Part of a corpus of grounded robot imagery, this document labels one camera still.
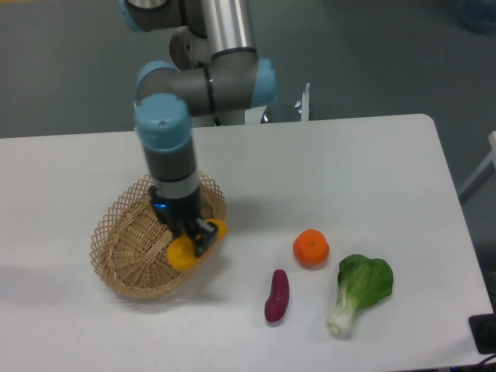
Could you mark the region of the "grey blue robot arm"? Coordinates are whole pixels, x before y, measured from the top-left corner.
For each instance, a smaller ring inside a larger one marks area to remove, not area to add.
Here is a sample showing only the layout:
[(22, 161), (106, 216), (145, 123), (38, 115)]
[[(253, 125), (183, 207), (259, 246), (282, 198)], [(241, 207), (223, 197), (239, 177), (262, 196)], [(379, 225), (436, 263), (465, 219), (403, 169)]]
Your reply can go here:
[(133, 31), (174, 28), (192, 35), (182, 47), (186, 68), (172, 57), (139, 71), (134, 122), (153, 180), (151, 207), (201, 257), (220, 232), (201, 216), (192, 120), (209, 115), (219, 125), (222, 113), (272, 104), (276, 70), (257, 54), (246, 1), (122, 1), (119, 7)]

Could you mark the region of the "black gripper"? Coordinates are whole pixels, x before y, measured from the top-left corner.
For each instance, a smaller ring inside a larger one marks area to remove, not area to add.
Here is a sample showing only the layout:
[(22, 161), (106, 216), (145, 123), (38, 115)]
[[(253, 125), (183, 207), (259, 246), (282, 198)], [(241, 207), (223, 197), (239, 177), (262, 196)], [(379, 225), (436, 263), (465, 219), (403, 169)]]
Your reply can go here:
[(193, 242), (197, 258), (202, 257), (216, 242), (219, 228), (214, 222), (201, 218), (201, 189), (181, 198), (165, 198), (158, 187), (149, 187), (150, 207), (158, 221), (167, 226), (174, 237), (183, 233)]

